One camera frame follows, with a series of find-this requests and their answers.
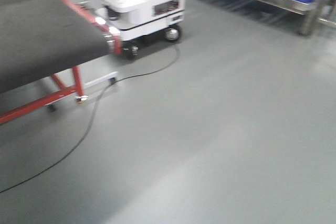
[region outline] black conveyor belt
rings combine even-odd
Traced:
[[[60,0],[0,0],[0,93],[108,53],[99,29]]]

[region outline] red metal leg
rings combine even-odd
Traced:
[[[120,40],[120,36],[114,36],[114,43],[115,43],[115,47],[114,47],[114,53],[119,55],[121,54],[121,40]]]
[[[76,87],[76,91],[78,96],[82,97],[84,96],[84,91],[83,91],[83,85],[82,82],[80,80],[80,74],[79,74],[79,67],[75,66],[72,68],[72,74],[74,76],[74,80],[75,80],[75,87]]]
[[[59,87],[59,89],[65,89],[66,88],[65,84],[62,82],[62,80],[56,74],[52,74],[50,77],[53,79],[53,81],[56,83],[56,85]]]
[[[63,97],[66,97],[67,95],[70,95],[72,93],[76,92],[75,86],[67,87],[63,90],[57,91],[53,94],[47,95],[46,97],[40,98],[38,100],[35,100],[31,103],[28,103],[26,105],[23,105],[21,107],[18,107],[14,110],[8,111],[6,113],[0,114],[0,124],[8,122],[14,118],[17,118],[19,116],[22,116],[24,114],[27,114],[37,108],[40,108],[42,106],[48,105],[50,103],[53,103]]]
[[[72,68],[72,74],[74,76],[75,85],[66,87],[64,83],[58,78],[56,74],[53,74],[51,77],[56,82],[57,86],[60,87],[60,90],[42,97],[38,100],[35,100],[31,103],[18,107],[14,110],[8,111],[6,113],[0,114],[0,124],[8,122],[14,118],[27,114],[37,108],[56,102],[59,99],[62,99],[70,94],[77,93],[80,100],[79,103],[85,101],[87,97],[84,95],[83,85],[80,80],[79,67],[75,66]]]

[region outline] gray floor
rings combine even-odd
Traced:
[[[187,0],[179,61],[112,87],[71,156],[0,195],[0,223],[334,224],[336,34],[299,37],[299,16],[239,1]],[[175,50],[141,54],[87,63],[84,79],[156,70]],[[0,189],[71,149],[105,85],[1,125]],[[0,111],[48,87],[3,94]]]

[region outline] black cable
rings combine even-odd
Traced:
[[[135,76],[129,76],[129,77],[125,77],[125,78],[122,78],[120,80],[117,80],[116,82],[121,82],[121,81],[124,81],[124,80],[128,80],[128,79],[132,79],[132,78],[136,78],[136,77],[141,77],[141,76],[149,76],[151,74],[154,74],[154,73],[158,73],[158,72],[161,72],[169,67],[171,67],[172,65],[174,65],[180,58],[181,56],[181,52],[180,52],[180,49],[178,48],[178,46],[176,44],[174,44],[174,48],[176,50],[176,56],[174,58],[174,60],[172,62],[170,62],[168,65],[164,66],[163,68],[160,68],[159,70],[156,70],[156,71],[153,71],[153,72],[149,72],[149,73],[144,73],[144,74],[137,74]],[[91,129],[92,129],[92,126],[93,126],[93,123],[95,122],[95,117],[96,117],[96,114],[97,114],[97,110],[98,110],[98,106],[100,104],[100,100],[103,98],[105,92],[111,87],[112,85],[108,85],[107,87],[105,87],[101,92],[100,94],[98,95],[95,103],[94,103],[94,107],[93,107],[93,110],[92,110],[92,114],[91,114],[91,117],[90,117],[90,121],[89,121],[89,124],[88,124],[88,127],[87,129],[85,130],[85,133],[84,135],[82,136],[82,138],[77,142],[77,144],[66,154],[64,155],[59,161],[57,161],[56,163],[52,164],[51,166],[49,166],[48,168],[44,169],[43,171],[39,172],[38,174],[18,183],[18,184],[15,184],[14,186],[10,186],[4,190],[1,190],[0,191],[0,194],[6,192],[6,191],[9,191],[19,185],[22,185],[38,176],[40,176],[41,174],[45,173],[46,171],[52,169],[53,167],[55,167],[56,165],[58,165],[59,163],[61,163],[63,160],[65,160],[68,156],[70,156],[71,153],[73,153],[77,148],[78,146],[87,138],[87,136],[89,135]]]

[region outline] red metal frame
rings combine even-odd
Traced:
[[[65,3],[67,6],[69,6],[71,9],[73,9],[77,14],[85,18],[88,22],[98,26],[103,32],[109,33],[109,27],[106,25],[100,25],[96,22],[96,18],[91,15],[89,12],[84,10],[78,5],[75,5],[73,2],[70,0],[61,0],[63,3]],[[119,39],[118,35],[112,34],[114,37],[114,43],[115,43],[115,48],[114,48],[114,53],[120,54],[121,53],[121,41]],[[75,84],[72,86],[67,87],[56,74],[52,74],[50,77],[53,79],[55,84],[58,86],[60,89],[59,91],[52,93],[50,95],[47,95],[45,97],[42,97],[38,100],[35,100],[31,103],[25,104],[21,107],[18,107],[16,109],[13,109],[11,111],[5,112],[0,114],[0,124],[6,123],[14,118],[17,118],[19,116],[22,116],[24,114],[27,114],[37,108],[40,108],[42,106],[46,106],[48,104],[51,104],[53,102],[56,102],[59,99],[62,99],[68,95],[71,95],[73,93],[77,93],[79,97],[82,97],[84,95],[83,91],[83,85],[81,82],[80,78],[80,73],[79,73],[79,67],[74,66],[72,67],[72,75],[74,77]]]
[[[66,87],[63,82],[54,74],[52,75],[52,79],[57,83],[57,85],[60,87],[60,90],[49,94],[45,97],[42,97],[38,100],[35,100],[31,103],[25,104],[21,107],[18,107],[16,109],[13,109],[11,111],[8,111],[6,113],[0,114],[0,124],[6,123],[14,118],[17,118],[19,116],[22,116],[24,114],[27,114],[37,108],[40,108],[42,106],[51,104],[59,99],[62,99],[68,95],[71,95],[73,93],[77,93],[79,96],[83,96],[83,87],[80,81],[80,75],[79,75],[79,68],[78,66],[75,66],[72,68],[72,73],[74,76],[75,84],[69,87]]]

